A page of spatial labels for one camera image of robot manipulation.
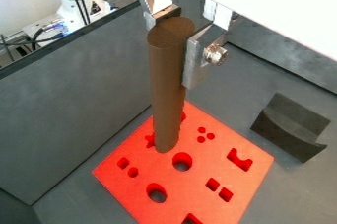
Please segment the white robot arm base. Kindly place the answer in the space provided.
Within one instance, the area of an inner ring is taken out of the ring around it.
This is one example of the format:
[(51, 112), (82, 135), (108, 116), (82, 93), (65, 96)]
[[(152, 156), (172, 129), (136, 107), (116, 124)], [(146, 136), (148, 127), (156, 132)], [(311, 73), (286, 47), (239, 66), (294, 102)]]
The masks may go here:
[(57, 13), (25, 27), (33, 50), (66, 37), (112, 12), (106, 0), (61, 0)]

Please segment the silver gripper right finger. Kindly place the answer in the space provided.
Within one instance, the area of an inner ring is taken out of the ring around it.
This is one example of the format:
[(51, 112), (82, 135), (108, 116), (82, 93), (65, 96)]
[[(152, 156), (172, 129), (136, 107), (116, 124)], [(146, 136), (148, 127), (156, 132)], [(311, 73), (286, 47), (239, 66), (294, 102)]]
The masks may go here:
[(240, 15), (214, 0), (206, 0), (203, 16), (211, 21), (187, 41), (182, 84), (195, 88), (206, 79), (211, 66), (220, 66), (227, 58), (224, 48), (230, 28)]

